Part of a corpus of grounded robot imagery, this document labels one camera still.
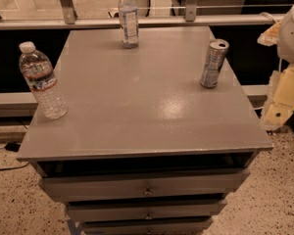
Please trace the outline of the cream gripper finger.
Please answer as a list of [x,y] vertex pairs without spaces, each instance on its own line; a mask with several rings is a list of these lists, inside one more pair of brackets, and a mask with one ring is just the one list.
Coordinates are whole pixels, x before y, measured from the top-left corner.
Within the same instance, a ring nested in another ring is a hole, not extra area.
[[269,79],[268,98],[261,111],[261,127],[278,130],[294,113],[294,64],[286,70],[274,70]]
[[277,43],[277,37],[279,35],[280,22],[275,23],[266,31],[260,34],[257,42],[264,46],[272,46]]

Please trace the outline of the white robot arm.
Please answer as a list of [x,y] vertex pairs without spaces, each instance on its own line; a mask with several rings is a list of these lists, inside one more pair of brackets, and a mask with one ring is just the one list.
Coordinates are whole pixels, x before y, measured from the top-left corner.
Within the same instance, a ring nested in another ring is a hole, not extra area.
[[294,5],[280,22],[263,32],[257,42],[276,45],[278,57],[289,63],[284,71],[272,72],[268,98],[261,111],[261,127],[275,131],[294,113]]

